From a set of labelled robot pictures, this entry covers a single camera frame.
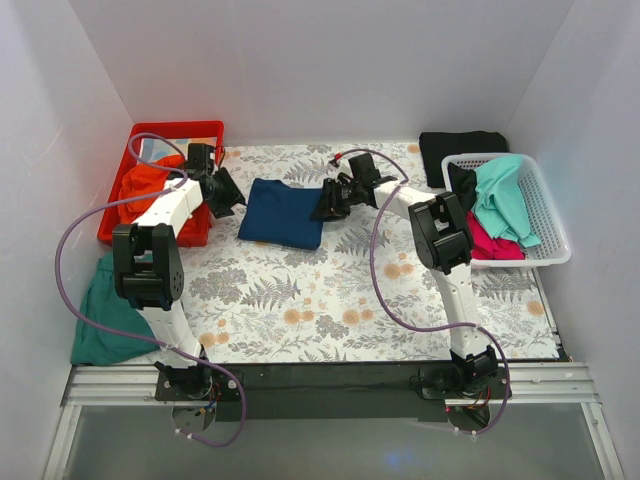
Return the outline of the dark blue t shirt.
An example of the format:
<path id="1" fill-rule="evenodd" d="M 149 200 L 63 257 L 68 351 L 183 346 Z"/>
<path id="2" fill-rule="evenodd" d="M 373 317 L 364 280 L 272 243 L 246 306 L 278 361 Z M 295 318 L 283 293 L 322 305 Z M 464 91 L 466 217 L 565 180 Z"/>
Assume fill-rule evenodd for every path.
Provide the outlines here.
<path id="1" fill-rule="evenodd" d="M 311 215 L 321 189 L 287 186 L 280 180 L 255 179 L 237 238 L 303 250 L 316 250 L 323 221 Z"/>

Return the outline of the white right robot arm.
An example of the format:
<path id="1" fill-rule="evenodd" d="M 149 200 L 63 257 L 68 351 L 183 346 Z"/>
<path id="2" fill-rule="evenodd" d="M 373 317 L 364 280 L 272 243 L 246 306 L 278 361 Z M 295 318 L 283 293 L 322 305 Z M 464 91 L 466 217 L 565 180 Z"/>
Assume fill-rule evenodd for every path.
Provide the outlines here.
<path id="1" fill-rule="evenodd" d="M 453 378 L 444 389 L 469 398 L 479 395 L 498 373 L 501 349 L 481 326 L 471 281 L 473 239 L 456 195 L 451 192 L 435 195 L 410 187 L 408 175 L 395 162 L 391 164 L 401 177 L 382 175 L 374 163 L 376 153 L 372 150 L 353 149 L 351 153 L 349 172 L 340 169 L 340 155 L 329 162 L 337 175 L 323 180 L 320 199 L 311 218 L 343 220 L 356 205 L 377 210 L 369 247 L 369 269 L 381 307 L 391 320 L 407 330 L 447 331 Z M 416 254 L 436 281 L 445 307 L 446 324 L 411 325 L 395 315 L 385 302 L 375 267 L 375 247 L 384 213 L 393 213 L 410 223 Z"/>

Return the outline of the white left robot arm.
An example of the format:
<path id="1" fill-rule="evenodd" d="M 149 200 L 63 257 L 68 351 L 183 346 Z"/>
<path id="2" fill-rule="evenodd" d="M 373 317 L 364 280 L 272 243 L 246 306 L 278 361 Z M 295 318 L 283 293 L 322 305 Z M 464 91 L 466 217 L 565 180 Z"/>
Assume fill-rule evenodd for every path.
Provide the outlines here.
<path id="1" fill-rule="evenodd" d="M 205 398 L 212 373 L 198 361 L 204 347 L 192 333 L 180 300 L 185 277 L 177 236 L 191 214 L 206 205 L 215 218 L 234 214 L 246 200 L 228 170 L 215 165 L 215 148 L 191 143 L 180 169 L 172 173 L 159 196 L 132 224 L 116 226 L 112 234 L 116 293 L 144 318 L 156 340 L 169 351 L 156 368 L 171 387 L 193 400 Z"/>

